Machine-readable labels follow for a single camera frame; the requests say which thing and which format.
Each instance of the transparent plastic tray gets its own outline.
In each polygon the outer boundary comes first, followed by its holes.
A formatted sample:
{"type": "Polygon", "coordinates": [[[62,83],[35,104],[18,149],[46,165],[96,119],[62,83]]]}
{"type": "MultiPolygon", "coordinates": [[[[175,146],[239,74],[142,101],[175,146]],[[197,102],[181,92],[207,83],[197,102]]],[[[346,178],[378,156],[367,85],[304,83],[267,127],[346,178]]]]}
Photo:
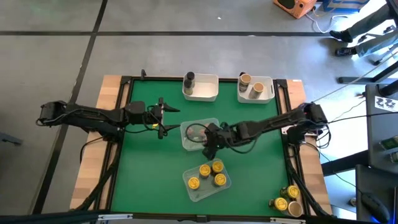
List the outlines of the transparent plastic tray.
{"type": "MultiPolygon", "coordinates": [[[[214,160],[212,160],[210,162],[207,162],[205,164],[207,164],[207,165],[209,165],[211,167],[211,165],[215,161],[221,161],[221,160],[220,159],[214,159],[214,160]]],[[[220,192],[222,190],[225,190],[225,189],[227,189],[227,188],[229,188],[231,186],[231,184],[232,184],[231,183],[231,179],[229,178],[229,175],[228,175],[228,173],[226,171],[225,164],[224,164],[223,171],[221,171],[221,174],[225,175],[226,183],[225,183],[224,186],[220,186],[220,187],[216,187],[216,186],[213,185],[213,181],[214,181],[214,175],[213,174],[210,174],[209,177],[207,177],[206,179],[201,178],[199,176],[199,167],[200,166],[192,168],[192,169],[189,169],[189,170],[185,171],[182,174],[182,179],[184,180],[184,183],[185,183],[185,186],[187,188],[189,197],[190,197],[190,199],[193,202],[197,202],[197,201],[199,201],[201,199],[204,199],[205,197],[209,197],[210,195],[215,194],[217,192],[220,192]],[[192,190],[191,188],[189,188],[188,180],[191,177],[198,177],[199,178],[199,181],[200,181],[199,189],[192,190]]]]}
{"type": "MultiPolygon", "coordinates": [[[[208,118],[208,119],[201,119],[201,120],[196,120],[196,121],[182,122],[181,126],[180,126],[182,147],[184,147],[184,149],[186,149],[188,151],[195,151],[195,150],[205,148],[203,146],[203,143],[190,141],[189,139],[187,139],[187,136],[185,135],[185,130],[187,129],[187,127],[189,125],[191,125],[193,123],[199,123],[202,125],[209,125],[210,123],[215,123],[217,126],[220,125],[216,118],[208,118]]],[[[190,135],[190,139],[192,139],[194,141],[205,141],[206,140],[206,136],[203,136],[203,132],[205,130],[204,127],[199,126],[199,125],[194,125],[190,128],[192,128],[192,133],[190,135]]]]}

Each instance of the white cable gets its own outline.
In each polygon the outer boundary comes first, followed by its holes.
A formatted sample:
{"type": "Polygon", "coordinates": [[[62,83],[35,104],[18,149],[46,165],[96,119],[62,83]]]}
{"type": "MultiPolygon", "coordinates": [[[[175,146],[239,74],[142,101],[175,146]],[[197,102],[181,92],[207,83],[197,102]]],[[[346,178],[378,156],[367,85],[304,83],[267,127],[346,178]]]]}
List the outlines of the white cable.
{"type": "Polygon", "coordinates": [[[326,31],[322,31],[321,28],[319,28],[318,22],[315,19],[312,19],[308,14],[305,15],[307,18],[309,18],[310,20],[312,20],[312,29],[313,29],[313,24],[315,23],[315,25],[317,26],[318,30],[322,33],[322,34],[326,34],[327,32],[329,32],[331,30],[331,28],[333,28],[336,24],[337,24],[337,20],[335,20],[336,17],[344,17],[344,18],[348,18],[348,15],[337,15],[337,16],[332,16],[330,18],[330,26],[326,31]]]}
{"type": "Polygon", "coordinates": [[[390,58],[392,58],[393,56],[395,56],[396,53],[398,53],[398,52],[393,53],[390,57],[388,57],[387,59],[385,59],[385,61],[383,61],[383,62],[380,63],[378,66],[376,66],[376,67],[374,67],[373,69],[371,69],[370,71],[366,72],[364,75],[361,75],[360,77],[356,78],[356,79],[353,80],[352,82],[347,83],[346,85],[344,85],[344,86],[338,88],[338,89],[335,90],[335,91],[332,91],[332,92],[326,94],[326,95],[323,96],[323,97],[320,97],[320,98],[314,100],[313,102],[316,102],[316,101],[318,101],[318,100],[320,100],[320,99],[323,99],[323,98],[325,98],[325,97],[327,97],[327,96],[329,96],[329,95],[331,95],[331,94],[333,94],[333,93],[336,93],[337,91],[341,90],[342,88],[346,88],[347,86],[349,86],[349,85],[351,85],[351,84],[353,84],[353,83],[356,83],[356,82],[357,82],[358,80],[360,80],[361,78],[363,78],[363,77],[365,77],[366,75],[368,75],[369,73],[375,71],[375,69],[377,69],[377,68],[380,67],[382,64],[384,64],[386,61],[388,61],[390,58]]]}

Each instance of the yellow lid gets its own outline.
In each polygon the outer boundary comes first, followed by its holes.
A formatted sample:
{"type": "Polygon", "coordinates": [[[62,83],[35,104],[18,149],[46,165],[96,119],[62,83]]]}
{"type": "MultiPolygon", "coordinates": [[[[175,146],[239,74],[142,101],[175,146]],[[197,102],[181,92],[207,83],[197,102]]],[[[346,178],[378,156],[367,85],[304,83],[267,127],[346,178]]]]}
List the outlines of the yellow lid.
{"type": "Polygon", "coordinates": [[[225,175],[224,175],[224,174],[217,174],[217,175],[214,177],[214,183],[215,183],[216,185],[219,185],[219,186],[224,185],[224,184],[226,183],[226,177],[225,177],[225,175]]]}
{"type": "Polygon", "coordinates": [[[191,188],[192,190],[198,189],[199,186],[200,186],[200,181],[199,181],[198,177],[191,177],[191,178],[188,180],[188,186],[189,186],[189,188],[191,188]]]}
{"type": "Polygon", "coordinates": [[[210,166],[207,164],[203,164],[202,166],[199,167],[199,172],[200,175],[203,175],[205,177],[210,175],[211,172],[210,166]]]}
{"type": "Polygon", "coordinates": [[[291,198],[297,198],[300,195],[300,190],[298,187],[294,186],[294,185],[290,185],[287,188],[287,194],[289,195],[289,197],[291,198]]]}
{"type": "Polygon", "coordinates": [[[221,161],[215,161],[211,167],[214,172],[221,172],[224,169],[224,164],[221,161]]]}
{"type": "Polygon", "coordinates": [[[274,201],[275,208],[279,211],[284,211],[287,209],[287,201],[284,198],[277,198],[274,201]]]}

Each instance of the green table surface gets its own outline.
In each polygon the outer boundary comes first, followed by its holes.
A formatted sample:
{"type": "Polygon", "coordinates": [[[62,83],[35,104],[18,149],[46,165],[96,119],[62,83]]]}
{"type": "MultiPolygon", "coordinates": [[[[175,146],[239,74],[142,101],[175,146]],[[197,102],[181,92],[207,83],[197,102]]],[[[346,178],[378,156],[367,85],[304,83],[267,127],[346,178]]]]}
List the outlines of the green table surface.
{"type": "MultiPolygon", "coordinates": [[[[275,99],[268,104],[242,104],[236,96],[236,83],[219,84],[216,101],[188,101],[183,97],[182,82],[134,81],[132,101],[146,105],[159,97],[181,110],[166,113],[165,124],[180,124],[205,118],[217,118],[234,124],[239,121],[262,120],[277,115],[275,99]]],[[[142,125],[128,130],[144,129],[142,125]]],[[[239,149],[244,151],[250,146],[239,149]]],[[[203,215],[282,215],[267,206],[288,185],[282,140],[279,130],[263,134],[248,154],[230,149],[217,152],[231,178],[230,188],[199,202],[187,194],[182,174],[207,160],[201,150],[188,152],[182,147],[180,130],[169,131],[162,140],[155,131],[126,133],[111,210],[113,212],[177,213],[203,215]]]]}

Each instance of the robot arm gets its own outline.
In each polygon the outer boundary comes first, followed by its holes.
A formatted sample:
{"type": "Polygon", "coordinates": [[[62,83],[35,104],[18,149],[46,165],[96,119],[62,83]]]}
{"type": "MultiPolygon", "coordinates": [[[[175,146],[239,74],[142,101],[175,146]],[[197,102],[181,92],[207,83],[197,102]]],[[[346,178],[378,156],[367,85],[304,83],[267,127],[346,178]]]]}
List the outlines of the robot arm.
{"type": "Polygon", "coordinates": [[[321,129],[327,122],[320,105],[304,103],[292,111],[262,121],[242,121],[231,126],[222,123],[221,127],[211,123],[205,131],[207,142],[203,155],[212,160],[219,149],[249,144],[261,134],[290,125],[295,126],[287,130],[289,144],[297,145],[304,140],[306,132],[321,129]]]}
{"type": "Polygon", "coordinates": [[[98,131],[103,137],[117,141],[129,124],[159,124],[158,138],[166,136],[167,131],[179,125],[163,125],[164,112],[179,112],[159,98],[156,105],[145,107],[143,101],[134,101],[124,108],[102,110],[63,101],[49,102],[41,106],[42,111],[36,123],[39,126],[56,126],[68,124],[84,131],[98,131]]]}

